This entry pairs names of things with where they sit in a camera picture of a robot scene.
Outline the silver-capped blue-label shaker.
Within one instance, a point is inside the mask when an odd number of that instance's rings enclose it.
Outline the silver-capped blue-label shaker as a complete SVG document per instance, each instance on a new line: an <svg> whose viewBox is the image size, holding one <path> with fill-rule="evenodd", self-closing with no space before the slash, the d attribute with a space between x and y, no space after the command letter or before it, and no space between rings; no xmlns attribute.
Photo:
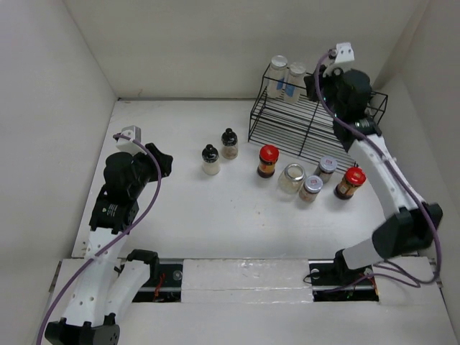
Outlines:
<svg viewBox="0 0 460 345"><path fill-rule="evenodd" d="M294 62L290 65L287 72L287 80L285 85L285 93L283 96L284 102L295 104L300 98L300 92L305 87L304 76L306 66L302 62Z"/></svg>
<svg viewBox="0 0 460 345"><path fill-rule="evenodd" d="M270 61L268 70L267 96L277 98L282 93L288 59L283 55L276 55Z"/></svg>

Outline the red-capped dark sauce bottle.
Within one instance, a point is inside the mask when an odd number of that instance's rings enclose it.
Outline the red-capped dark sauce bottle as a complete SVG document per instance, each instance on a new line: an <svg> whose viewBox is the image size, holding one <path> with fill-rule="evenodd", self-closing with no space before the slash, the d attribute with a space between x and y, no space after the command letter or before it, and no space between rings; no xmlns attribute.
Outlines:
<svg viewBox="0 0 460 345"><path fill-rule="evenodd" d="M266 144L260 149L257 173L261 178L271 178L274 175L279 155L278 148L271 144Z"/></svg>

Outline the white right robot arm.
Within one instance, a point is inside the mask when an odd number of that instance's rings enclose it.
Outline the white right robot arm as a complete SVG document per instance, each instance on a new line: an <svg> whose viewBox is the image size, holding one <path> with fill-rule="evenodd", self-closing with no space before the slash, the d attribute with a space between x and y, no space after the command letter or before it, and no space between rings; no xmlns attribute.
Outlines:
<svg viewBox="0 0 460 345"><path fill-rule="evenodd" d="M388 269L407 275L391 260L402 254L436 248L436 270L431 284L441 272L441 243L437 234L443 211L437 203L427 203L409 184L389 153L378 124L366 113L372 88L362 71L319 65L304 78L308 98L318 101L333 120L333 132L373 187L385 221L370 238L341 249L335 254L331 273L342 283L350 283L365 267L386 262Z"/></svg>

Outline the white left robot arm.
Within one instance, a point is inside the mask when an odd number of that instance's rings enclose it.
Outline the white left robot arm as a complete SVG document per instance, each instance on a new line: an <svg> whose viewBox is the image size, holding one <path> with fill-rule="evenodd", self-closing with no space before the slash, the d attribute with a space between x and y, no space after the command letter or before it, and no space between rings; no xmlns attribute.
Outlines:
<svg viewBox="0 0 460 345"><path fill-rule="evenodd" d="M109 155L104 184L94 204L84 263L67 281L46 312L36 342L117 344L119 322L143 284L160 278L156 252L135 249L120 268L119 253L128 235L148 214L138 197L148 183L161 184L172 171L173 157L153 144L128 140L137 147Z"/></svg>

